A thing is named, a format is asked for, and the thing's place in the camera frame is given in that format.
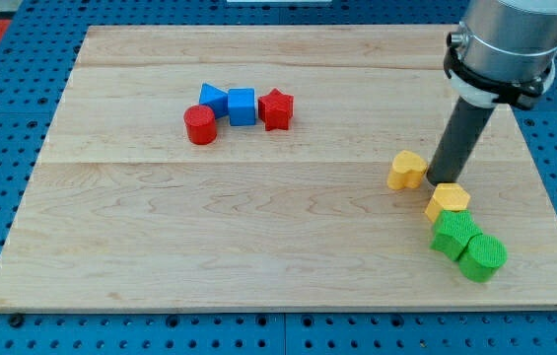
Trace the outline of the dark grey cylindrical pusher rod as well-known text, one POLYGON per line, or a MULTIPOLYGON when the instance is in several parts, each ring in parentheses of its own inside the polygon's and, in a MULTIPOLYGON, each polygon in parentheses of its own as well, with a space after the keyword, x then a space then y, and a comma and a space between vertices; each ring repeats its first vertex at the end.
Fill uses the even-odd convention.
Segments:
POLYGON ((459 98, 427 170, 427 181, 436 186, 456 182, 494 108, 474 106, 459 98))

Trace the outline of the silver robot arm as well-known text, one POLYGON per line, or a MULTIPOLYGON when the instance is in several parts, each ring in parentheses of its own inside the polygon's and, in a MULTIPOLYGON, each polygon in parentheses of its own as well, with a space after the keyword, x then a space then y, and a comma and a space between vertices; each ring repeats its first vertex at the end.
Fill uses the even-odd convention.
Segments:
POLYGON ((530 110, 552 86, 557 0, 471 0, 448 33, 444 72, 458 99, 427 181, 457 181, 495 108, 530 110))

